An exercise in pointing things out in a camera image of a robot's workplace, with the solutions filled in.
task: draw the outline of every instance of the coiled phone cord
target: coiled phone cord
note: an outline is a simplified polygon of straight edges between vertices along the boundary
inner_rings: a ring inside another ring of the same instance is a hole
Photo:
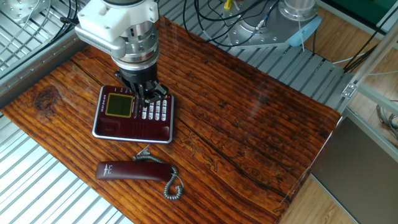
[[[132,158],[133,161],[153,161],[153,162],[158,162],[158,163],[165,163],[162,160],[153,157],[150,155],[149,151],[148,151],[148,147],[145,147],[141,152],[139,152],[136,156],[134,156]],[[172,178],[166,183],[166,185],[164,186],[164,191],[163,191],[163,196],[167,199],[167,200],[178,200],[181,198],[183,189],[184,189],[184,184],[182,183],[181,179],[178,177],[178,170],[177,168],[175,168],[174,166],[172,166]],[[174,180],[178,178],[181,181],[181,185],[178,185],[175,187],[175,189],[177,190],[177,194],[175,195],[170,195],[169,194],[169,190],[174,182]]]

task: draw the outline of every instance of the blue bracket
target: blue bracket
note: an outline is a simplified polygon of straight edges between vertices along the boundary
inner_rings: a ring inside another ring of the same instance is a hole
[[[307,25],[304,27],[301,27],[301,31],[303,34],[303,41],[306,41],[318,28],[318,26],[321,24],[322,18],[319,16],[316,16],[313,18]],[[301,45],[301,35],[300,31],[297,31],[297,33],[293,34],[289,39],[286,40],[286,43],[293,47],[298,47]]]

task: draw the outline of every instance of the keypad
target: keypad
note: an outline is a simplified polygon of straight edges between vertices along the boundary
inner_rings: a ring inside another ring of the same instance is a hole
[[[155,116],[155,120],[162,120],[162,121],[166,121],[166,117],[167,117],[167,101],[166,100],[158,100],[156,101],[156,103],[150,103],[149,104],[149,109],[148,108],[143,108],[142,109],[142,119],[148,119],[152,120],[154,119]]]

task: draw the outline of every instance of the lcd display screen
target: lcd display screen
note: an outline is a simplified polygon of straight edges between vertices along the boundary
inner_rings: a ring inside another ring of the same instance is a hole
[[[110,93],[105,114],[108,116],[130,118],[133,99],[133,96]]]

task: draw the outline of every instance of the wooden table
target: wooden table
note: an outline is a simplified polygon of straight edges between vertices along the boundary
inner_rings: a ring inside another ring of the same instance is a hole
[[[162,18],[159,80],[175,96],[174,139],[150,152],[177,167],[165,183],[98,181],[99,161],[127,161],[146,144],[91,135],[102,85],[117,66],[87,47],[2,113],[134,223],[276,223],[308,177],[340,114]]]

